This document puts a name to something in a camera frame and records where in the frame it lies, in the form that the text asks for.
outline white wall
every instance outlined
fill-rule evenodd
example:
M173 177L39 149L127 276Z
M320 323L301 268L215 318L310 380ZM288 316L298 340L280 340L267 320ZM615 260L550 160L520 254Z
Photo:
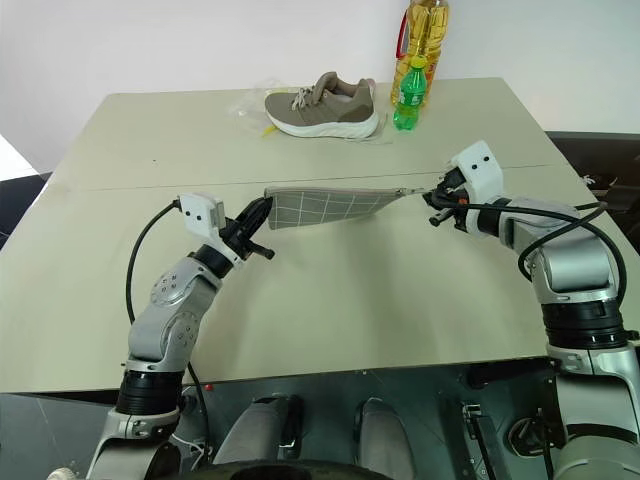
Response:
M407 1L0 0L0 133L45 171L112 92L389 81ZM640 133L639 1L450 2L439 78L504 77L547 130Z

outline bottle label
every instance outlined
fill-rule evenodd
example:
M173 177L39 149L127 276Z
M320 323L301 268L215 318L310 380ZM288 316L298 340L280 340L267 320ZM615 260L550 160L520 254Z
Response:
M398 95L398 100L401 104L406 105L407 107L417 107L422 104L422 99L424 98L424 93L407 93L403 92L400 89L400 95Z

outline bottle cap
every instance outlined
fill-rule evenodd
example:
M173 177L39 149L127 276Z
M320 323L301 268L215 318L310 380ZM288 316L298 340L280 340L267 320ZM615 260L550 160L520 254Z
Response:
M427 59L422 55L415 55L411 57L411 67L413 68L424 68L427 64Z

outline sneaker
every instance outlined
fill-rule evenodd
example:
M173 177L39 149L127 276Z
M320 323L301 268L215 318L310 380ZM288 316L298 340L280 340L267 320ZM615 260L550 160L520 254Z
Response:
M365 138L378 127L371 83L351 85L335 72L298 93L272 93L264 104L273 124L296 137Z

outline cooking oil bottle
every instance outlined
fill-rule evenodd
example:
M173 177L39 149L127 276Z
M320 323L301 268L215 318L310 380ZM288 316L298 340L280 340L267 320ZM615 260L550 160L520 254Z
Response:
M424 70L427 77L427 93L422 105L427 103L429 90L433 84L433 76L440 58L440 46L447 33L448 21L449 4L447 0L411 0L398 35L396 74L391 87L391 103L396 104L400 82L409 72L411 57L415 55L427 58Z

